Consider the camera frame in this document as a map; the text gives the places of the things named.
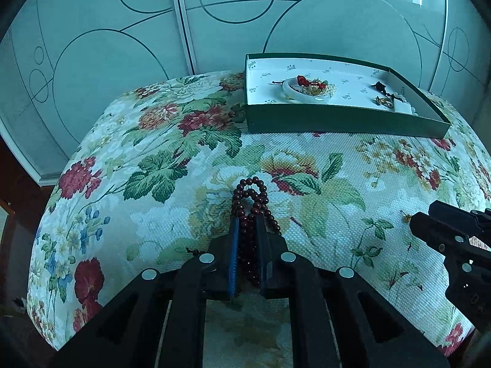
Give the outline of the gold chain jewelry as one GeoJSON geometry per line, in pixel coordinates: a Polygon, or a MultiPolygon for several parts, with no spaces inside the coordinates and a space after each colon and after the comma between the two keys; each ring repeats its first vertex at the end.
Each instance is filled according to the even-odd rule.
{"type": "Polygon", "coordinates": [[[394,101],[393,101],[393,99],[391,97],[388,97],[388,96],[383,96],[383,97],[376,96],[374,98],[374,103],[376,105],[385,106],[388,109],[393,109],[394,108],[394,101]]]}

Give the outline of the pale jade bangle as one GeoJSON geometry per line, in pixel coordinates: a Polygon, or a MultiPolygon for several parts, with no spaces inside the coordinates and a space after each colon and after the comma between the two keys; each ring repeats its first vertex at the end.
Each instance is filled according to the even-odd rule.
{"type": "Polygon", "coordinates": [[[327,104],[337,92],[337,87],[333,83],[327,82],[327,90],[321,93],[312,93],[303,90],[298,86],[296,77],[286,79],[282,83],[282,90],[285,96],[293,101],[304,104],[327,104]]]}

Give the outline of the black braided cord pendant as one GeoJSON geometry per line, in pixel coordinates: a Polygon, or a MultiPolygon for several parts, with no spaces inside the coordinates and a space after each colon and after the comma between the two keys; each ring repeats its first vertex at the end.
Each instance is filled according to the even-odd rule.
{"type": "Polygon", "coordinates": [[[371,85],[372,88],[374,88],[375,90],[377,90],[377,92],[379,92],[380,94],[382,94],[384,96],[384,98],[386,99],[389,99],[391,100],[392,102],[394,100],[398,100],[398,101],[401,101],[401,102],[406,102],[406,98],[398,93],[389,93],[387,90],[386,90],[386,85],[384,85],[383,83],[381,82],[376,82],[374,85],[371,85]]]}

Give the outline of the red cord gold pendant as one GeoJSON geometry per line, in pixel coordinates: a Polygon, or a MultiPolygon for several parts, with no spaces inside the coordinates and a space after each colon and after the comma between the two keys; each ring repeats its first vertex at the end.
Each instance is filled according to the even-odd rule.
{"type": "Polygon", "coordinates": [[[320,79],[309,80],[305,76],[296,76],[298,86],[303,90],[312,93],[321,93],[327,90],[327,82],[322,82],[320,79]]]}

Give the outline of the green jewelry box tray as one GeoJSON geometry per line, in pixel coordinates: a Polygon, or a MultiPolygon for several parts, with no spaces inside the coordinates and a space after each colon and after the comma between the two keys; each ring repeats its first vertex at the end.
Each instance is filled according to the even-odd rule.
{"type": "Polygon", "coordinates": [[[434,102],[391,67],[339,56],[304,53],[249,54],[245,58],[246,119],[251,133],[373,133],[423,138],[444,137],[449,120],[434,102]],[[282,83],[305,76],[333,83],[327,104],[288,99],[282,83]],[[381,82],[415,108],[414,115],[376,105],[383,97],[371,85],[381,82]]]}

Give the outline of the small gold earring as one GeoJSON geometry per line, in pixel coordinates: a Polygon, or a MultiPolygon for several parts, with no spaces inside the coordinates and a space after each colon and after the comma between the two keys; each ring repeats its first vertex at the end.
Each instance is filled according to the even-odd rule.
{"type": "Polygon", "coordinates": [[[404,211],[400,211],[400,213],[402,214],[402,222],[408,224],[412,216],[404,211]]]}

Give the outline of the floral quilted bedspread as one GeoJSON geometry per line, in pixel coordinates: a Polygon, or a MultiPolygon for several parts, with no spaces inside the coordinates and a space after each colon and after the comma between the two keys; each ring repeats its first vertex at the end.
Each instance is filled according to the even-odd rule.
{"type": "Polygon", "coordinates": [[[232,193],[257,177],[288,247],[350,267],[444,355],[472,324],[445,297],[443,258],[410,233],[435,200],[490,206],[490,157],[449,102],[441,140],[249,134],[242,73],[182,77],[115,99],[54,187],[30,261],[27,315],[61,348],[143,269],[167,272],[225,234],[232,193]]]}

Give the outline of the frosted glass wardrobe doors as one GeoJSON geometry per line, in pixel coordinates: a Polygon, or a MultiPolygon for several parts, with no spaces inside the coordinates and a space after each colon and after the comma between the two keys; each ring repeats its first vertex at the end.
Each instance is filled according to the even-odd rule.
{"type": "Polygon", "coordinates": [[[489,0],[1,0],[1,139],[52,182],[123,92],[258,52],[392,67],[490,142],[489,0]]]}

